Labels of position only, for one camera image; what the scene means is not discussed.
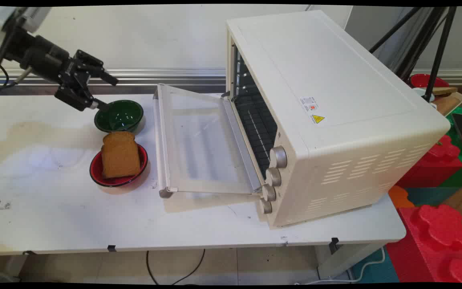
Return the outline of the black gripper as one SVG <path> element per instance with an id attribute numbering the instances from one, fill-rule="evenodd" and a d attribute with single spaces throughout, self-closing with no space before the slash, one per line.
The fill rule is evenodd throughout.
<path id="1" fill-rule="evenodd" d="M 31 68 L 33 74 L 59 84 L 54 97 L 83 111 L 86 108 L 106 111 L 109 104 L 95 98 L 88 88 L 90 77 L 98 77 L 116 86 L 119 80 L 107 73 L 103 61 L 83 50 L 74 55 L 40 35 L 33 36 L 15 28 L 3 38 L 0 55 L 17 61 L 20 68 Z"/>

